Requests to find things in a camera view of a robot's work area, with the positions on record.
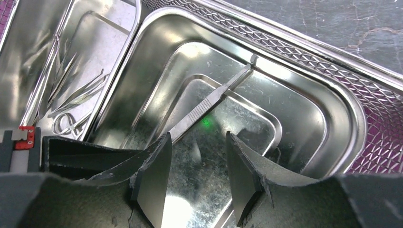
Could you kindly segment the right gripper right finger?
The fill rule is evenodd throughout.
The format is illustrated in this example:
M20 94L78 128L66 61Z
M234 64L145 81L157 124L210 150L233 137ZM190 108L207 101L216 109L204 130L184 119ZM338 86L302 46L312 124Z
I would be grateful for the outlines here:
M236 225L241 228L400 228L401 174L336 174L313 179L271 161L226 134Z

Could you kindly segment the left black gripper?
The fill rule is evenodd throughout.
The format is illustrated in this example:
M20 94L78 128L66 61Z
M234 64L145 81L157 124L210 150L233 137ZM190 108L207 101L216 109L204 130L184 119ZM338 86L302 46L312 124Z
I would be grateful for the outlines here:
M41 129L19 126L5 130L0 138L0 171L11 173L52 172L61 177L88 179L120 163L148 158L145 150L114 149L60 136L44 136Z

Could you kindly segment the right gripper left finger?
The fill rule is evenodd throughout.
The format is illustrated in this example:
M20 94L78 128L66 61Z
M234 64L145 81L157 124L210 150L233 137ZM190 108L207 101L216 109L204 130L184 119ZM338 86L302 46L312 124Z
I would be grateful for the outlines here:
M145 160L130 158L88 179L43 171L42 150L39 172L0 172L1 227L161 227L172 158L170 134L143 150L148 152Z

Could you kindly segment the steel scalpel handle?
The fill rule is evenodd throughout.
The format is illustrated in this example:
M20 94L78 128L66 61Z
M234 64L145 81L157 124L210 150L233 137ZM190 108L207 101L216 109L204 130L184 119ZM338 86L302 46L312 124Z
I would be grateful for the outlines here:
M252 73L252 68L256 65L257 60L258 56L253 54L250 58L250 62L242 70L235 74L227 83L213 90L174 127L172 127L169 131L172 144L175 144L194 124L196 124L216 104L218 104L227 90L235 88L244 81Z

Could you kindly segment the purple cloth wrap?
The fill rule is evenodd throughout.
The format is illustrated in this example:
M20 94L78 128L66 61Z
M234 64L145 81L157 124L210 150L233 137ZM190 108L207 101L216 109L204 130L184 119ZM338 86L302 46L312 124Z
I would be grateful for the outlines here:
M395 51L394 34L403 34L403 3L389 9L387 0L144 0L155 10L178 5L214 20L257 43L325 68L357 95L368 110L369 135L352 171L398 173L403 170L403 41ZM0 113L5 127L20 123L64 15L62 38L70 39L74 15L94 11L124 30L111 45L118 54L133 26L135 0L3 0L0 3ZM247 18L278 27L312 47L322 58L355 61L371 76L331 70L321 59L283 47Z

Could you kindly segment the metal instrument tray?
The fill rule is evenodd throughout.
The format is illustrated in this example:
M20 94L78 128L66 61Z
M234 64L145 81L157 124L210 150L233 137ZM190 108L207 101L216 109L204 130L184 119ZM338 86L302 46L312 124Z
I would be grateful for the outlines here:
M44 65L34 67L41 73L20 123L5 127L0 114L0 134L34 126L42 137L57 136L48 114L103 69L109 76L75 140L143 150L256 54L252 73L172 144L161 228L239 228L228 174L227 132L263 157L317 180L336 174L403 175L352 171L368 142L369 112L347 84L325 68L273 50L184 7L150 10L143 0L136 1L133 26L118 54L111 45L121 37L121 26L94 11L77 13L70 39L63 39L62 27L68 21L64 15L52 46L58 35L62 55L71 58L77 53L65 82L39 120L36 108L51 46ZM372 74L355 61L322 58L278 27L250 18L246 25L269 32L285 48L321 59L331 70Z

